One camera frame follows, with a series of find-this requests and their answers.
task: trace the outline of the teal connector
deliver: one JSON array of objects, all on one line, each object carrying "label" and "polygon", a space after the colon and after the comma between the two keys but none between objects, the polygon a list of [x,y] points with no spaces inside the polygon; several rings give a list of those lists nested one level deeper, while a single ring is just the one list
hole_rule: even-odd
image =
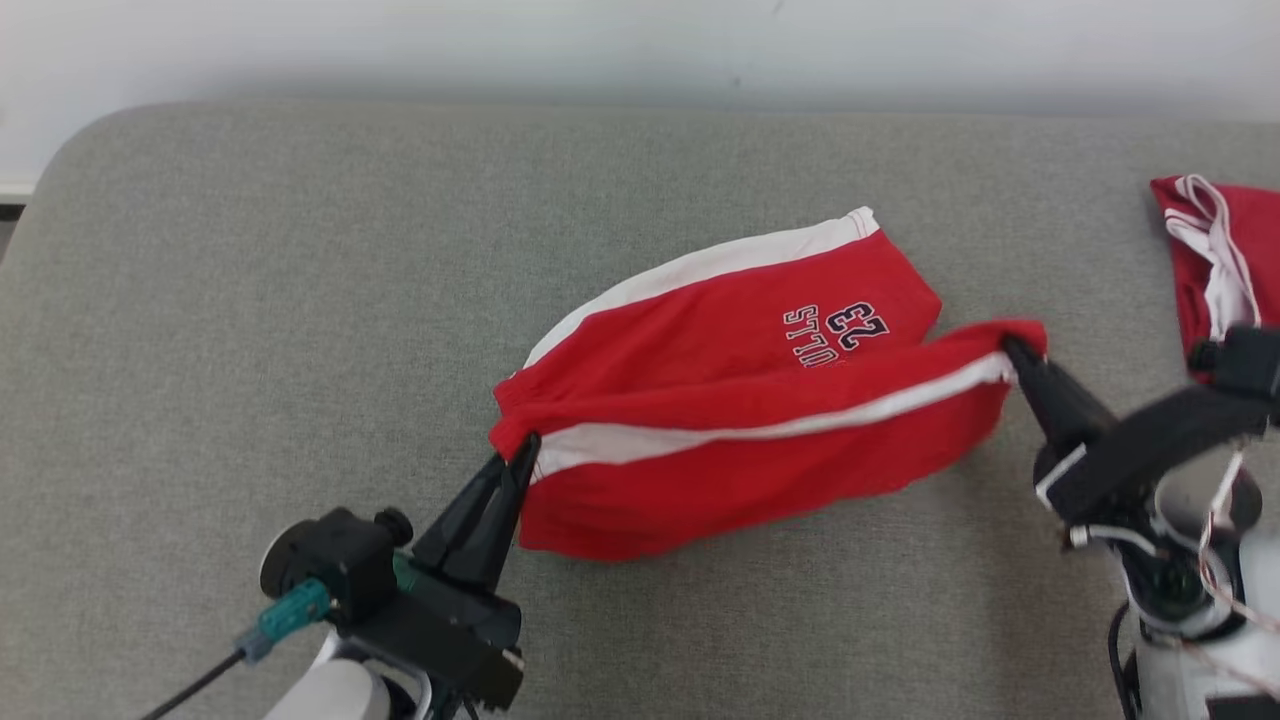
[{"label": "teal connector", "polygon": [[392,570],[396,571],[396,587],[402,592],[413,594],[413,585],[417,584],[419,573],[413,569],[408,556],[397,551],[392,556]]},{"label": "teal connector", "polygon": [[253,665],[266,657],[275,643],[323,620],[329,614],[329,591],[315,578],[275,601],[257,616],[257,624],[236,641],[236,647],[244,651],[244,664]]}]

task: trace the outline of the gray fabric surface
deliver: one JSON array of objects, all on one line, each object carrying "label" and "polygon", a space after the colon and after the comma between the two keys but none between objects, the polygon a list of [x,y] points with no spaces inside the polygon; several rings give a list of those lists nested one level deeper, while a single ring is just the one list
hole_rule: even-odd
[{"label": "gray fabric surface", "polygon": [[[129,111],[58,155],[0,264],[5,717],[137,716],[335,505],[419,527],[492,386],[678,254],[870,205],[942,324],[1042,318],[1132,409],[1183,380],[1148,179],[1280,187],[1280,127],[415,106]],[[625,565],[515,551],[512,717],[1117,717],[1108,561],[1062,557],[1014,400],[908,491]],[[920,438],[922,443],[929,438]],[[1254,471],[1275,495],[1274,450]],[[180,717],[261,716],[319,641]]]}]

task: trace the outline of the black mount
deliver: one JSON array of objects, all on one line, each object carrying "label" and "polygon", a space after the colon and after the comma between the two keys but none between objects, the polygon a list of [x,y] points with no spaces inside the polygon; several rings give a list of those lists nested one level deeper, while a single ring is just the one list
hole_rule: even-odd
[{"label": "black mount", "polygon": [[530,436],[507,464],[490,459],[412,548],[394,509],[372,521],[337,509],[273,543],[260,583],[278,598],[308,578],[329,589],[326,620],[343,638],[430,678],[433,717],[472,702],[507,710],[524,679],[520,607],[494,594],[541,441]]},{"label": "black mount", "polygon": [[1231,328],[1221,343],[1192,352],[1190,369],[1208,382],[1158,400],[1124,420],[1066,370],[1016,337],[1004,341],[1018,382],[1044,432],[1039,483],[1078,447],[1087,452],[1047,488],[1068,525],[1137,509],[1165,473],[1220,445],[1262,436],[1280,415],[1280,331]]}]

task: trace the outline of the robotic arm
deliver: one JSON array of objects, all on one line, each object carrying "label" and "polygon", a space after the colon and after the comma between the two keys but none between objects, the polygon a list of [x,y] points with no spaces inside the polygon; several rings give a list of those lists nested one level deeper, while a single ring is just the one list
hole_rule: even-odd
[{"label": "robotic arm", "polygon": [[[1206,383],[1124,419],[1020,340],[1005,351],[1044,432],[1036,495],[1062,520],[1066,550],[1105,544],[1125,579],[1108,644],[1126,720],[1280,717],[1280,537],[1254,530],[1262,497],[1243,465],[1244,446],[1280,418],[1280,332],[1234,328],[1203,345],[1190,366]],[[260,573],[276,605],[147,720],[320,619],[328,639],[268,720],[508,708],[524,679],[521,611],[495,589],[539,446],[531,436],[509,464],[493,457],[408,552],[412,525],[392,509],[372,521],[338,509],[282,533]],[[1224,462],[1216,492],[1196,477]],[[1139,632],[1121,662],[1130,607]],[[407,676],[416,697],[369,661]]]},{"label": "robotic arm", "polygon": [[[1189,363],[1204,384],[1123,420],[1021,341],[1005,351],[1046,437],[1036,495],[1066,548],[1102,543],[1124,574],[1129,602],[1108,641],[1125,717],[1280,717],[1280,538],[1253,530],[1262,497],[1243,466],[1280,418],[1280,333],[1234,328],[1202,345]],[[1221,482],[1197,477],[1224,462]],[[1121,665],[1129,607],[1139,633]]]},{"label": "robotic arm", "polygon": [[[268,597],[311,579],[329,591],[333,626],[303,678],[268,720],[449,719],[506,710],[524,679],[521,612],[494,594],[538,456],[531,436],[508,465],[494,456],[410,552],[408,520],[366,521],[338,509],[285,530],[262,561]],[[367,661],[398,670],[416,697]]]}]

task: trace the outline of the cable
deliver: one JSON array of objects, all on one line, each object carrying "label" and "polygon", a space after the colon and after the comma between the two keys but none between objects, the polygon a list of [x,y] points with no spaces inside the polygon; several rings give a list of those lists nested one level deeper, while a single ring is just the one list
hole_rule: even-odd
[{"label": "cable", "polygon": [[1235,479],[1239,477],[1240,468],[1243,465],[1244,451],[1236,450],[1231,455],[1231,461],[1226,465],[1226,471],[1222,474],[1222,480],[1217,486],[1217,492],[1213,493],[1212,502],[1210,502],[1208,516],[1204,520],[1204,529],[1201,530],[1199,544],[1196,548],[1197,569],[1199,570],[1201,584],[1204,585],[1204,591],[1213,598],[1229,605],[1233,612],[1244,618],[1249,623],[1253,623],[1267,632],[1280,633],[1280,620],[1248,607],[1236,600],[1235,592],[1222,589],[1221,583],[1208,561],[1208,546],[1213,537],[1213,528],[1217,527],[1217,518],[1226,505],[1226,497],[1230,495],[1231,487],[1235,484]]},{"label": "cable", "polygon": [[200,679],[197,679],[195,683],[187,685],[184,691],[169,698],[169,701],[160,705],[160,707],[156,707],[151,712],[143,715],[142,720],[157,720],[159,717],[164,717],[165,715],[172,712],[173,708],[191,700],[191,696],[205,689],[205,687],[209,685],[209,683],[212,683],[214,680],[220,678],[223,673],[238,665],[241,660],[244,660],[243,650],[237,650],[236,652],[228,655],[225,660],[215,665],[214,669],[210,670],[209,673],[201,675]]},{"label": "cable", "polygon": [[198,680],[188,685],[187,689],[173,696],[173,700],[145,715],[142,720],[164,717],[174,707],[187,702],[191,696],[205,689],[205,685],[216,680],[223,673],[230,670],[242,660],[247,665],[253,665],[266,657],[271,652],[271,648],[275,647],[275,643],[328,615],[330,602],[329,591],[315,578],[294,587],[284,597],[275,601],[271,607],[264,610],[257,616],[257,623],[236,639],[236,652],[227,656],[225,660],[209,673],[205,673]]},{"label": "cable", "polygon": [[1115,525],[1076,525],[1068,530],[1068,538],[1075,547],[1084,547],[1089,544],[1089,541],[1093,538],[1100,538],[1129,543],[1152,557],[1161,556],[1156,543],[1144,538],[1137,530],[1130,530],[1129,528],[1120,528]]},{"label": "cable", "polygon": [[[1199,544],[1196,548],[1197,569],[1199,570],[1201,584],[1204,585],[1204,589],[1210,593],[1210,596],[1212,596],[1215,600],[1228,603],[1231,607],[1233,612],[1244,618],[1247,621],[1258,625],[1263,630],[1271,633],[1280,633],[1280,620],[1276,620],[1270,615],[1265,615],[1262,612],[1253,610],[1252,607],[1248,607],[1247,605],[1236,600],[1234,591],[1233,592],[1224,591],[1221,584],[1219,583],[1217,575],[1210,566],[1208,546],[1210,541],[1213,537],[1213,528],[1217,527],[1219,514],[1222,512],[1224,506],[1226,505],[1226,497],[1228,495],[1230,495],[1231,487],[1235,484],[1235,479],[1239,477],[1240,468],[1243,465],[1244,465],[1244,451],[1242,448],[1236,448],[1235,452],[1231,454],[1231,460],[1226,464],[1226,471],[1222,473],[1222,480],[1219,483],[1217,492],[1213,493],[1213,500],[1210,502],[1208,506],[1208,516],[1204,519],[1204,529],[1201,530]],[[1280,688],[1277,688],[1276,685],[1272,685],[1271,683],[1261,678],[1238,670],[1226,662],[1213,659],[1213,656],[1211,656],[1208,652],[1206,652],[1202,647],[1197,646],[1196,643],[1181,641],[1178,643],[1178,647],[1187,651],[1189,655],[1194,655],[1204,665],[1208,665],[1210,667],[1213,667],[1215,670],[1225,675],[1230,675],[1245,684],[1253,685],[1256,689],[1265,692],[1266,694],[1271,696],[1274,700],[1280,702]]]},{"label": "cable", "polygon": [[1185,650],[1190,655],[1194,655],[1204,665],[1208,665],[1210,667],[1213,667],[1215,670],[1219,670],[1220,673],[1222,673],[1225,675],[1230,675],[1230,676],[1235,678],[1236,680],[1240,680],[1243,683],[1253,685],[1254,688],[1257,688],[1257,689],[1267,693],[1268,696],[1271,696],[1271,700],[1275,700],[1276,702],[1280,702],[1280,688],[1272,685],[1271,683],[1267,683],[1262,678],[1257,678],[1254,675],[1249,675],[1248,673],[1243,673],[1240,670],[1236,670],[1235,667],[1231,667],[1226,662],[1222,662],[1220,660],[1215,660],[1212,655],[1204,652],[1204,648],[1199,647],[1196,643],[1181,641],[1178,647],[1180,647],[1181,650]]},{"label": "cable", "polygon": [[1116,694],[1120,696],[1120,708],[1124,710],[1124,720],[1138,720],[1133,707],[1133,697],[1129,693],[1129,684],[1124,679],[1124,667],[1120,665],[1120,625],[1124,616],[1129,614],[1129,603],[1125,602],[1116,610],[1111,619],[1111,628],[1107,629],[1107,657],[1111,660],[1111,676],[1116,682]]}]

